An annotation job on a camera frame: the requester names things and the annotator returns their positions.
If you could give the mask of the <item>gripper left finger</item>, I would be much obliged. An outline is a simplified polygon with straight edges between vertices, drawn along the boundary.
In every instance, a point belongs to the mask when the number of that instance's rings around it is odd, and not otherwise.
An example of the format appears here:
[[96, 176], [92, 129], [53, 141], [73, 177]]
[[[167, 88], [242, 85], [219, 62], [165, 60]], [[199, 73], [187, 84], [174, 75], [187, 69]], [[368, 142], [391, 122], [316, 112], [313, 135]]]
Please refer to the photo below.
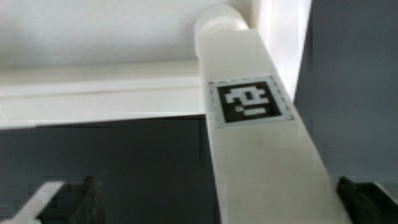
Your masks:
[[107, 224], [100, 180], [46, 182], [5, 224]]

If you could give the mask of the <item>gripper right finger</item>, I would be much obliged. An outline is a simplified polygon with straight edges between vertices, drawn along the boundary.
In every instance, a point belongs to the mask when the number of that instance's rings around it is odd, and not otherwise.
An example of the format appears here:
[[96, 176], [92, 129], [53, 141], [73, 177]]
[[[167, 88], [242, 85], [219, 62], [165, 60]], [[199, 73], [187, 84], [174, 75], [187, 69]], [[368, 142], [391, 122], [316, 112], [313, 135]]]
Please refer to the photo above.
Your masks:
[[339, 178], [336, 192], [354, 224], [398, 224], [398, 184]]

